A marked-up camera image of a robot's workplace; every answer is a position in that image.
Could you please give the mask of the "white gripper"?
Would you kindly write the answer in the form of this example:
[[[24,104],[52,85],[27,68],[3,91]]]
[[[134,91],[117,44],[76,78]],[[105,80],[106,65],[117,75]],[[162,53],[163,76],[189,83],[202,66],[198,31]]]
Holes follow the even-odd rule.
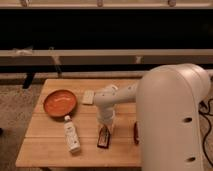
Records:
[[[98,121],[98,130],[101,130],[106,126],[110,133],[113,133],[114,130],[114,118],[115,118],[115,109],[110,108],[99,108],[97,114]]]

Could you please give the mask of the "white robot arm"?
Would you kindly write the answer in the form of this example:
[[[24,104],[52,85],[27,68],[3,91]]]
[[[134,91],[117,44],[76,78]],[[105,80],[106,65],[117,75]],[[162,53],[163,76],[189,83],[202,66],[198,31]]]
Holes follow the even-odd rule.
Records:
[[[198,65],[162,65],[133,85],[97,92],[94,104],[102,124],[113,122],[116,104],[136,104],[142,171],[204,171],[199,103],[210,87]]]

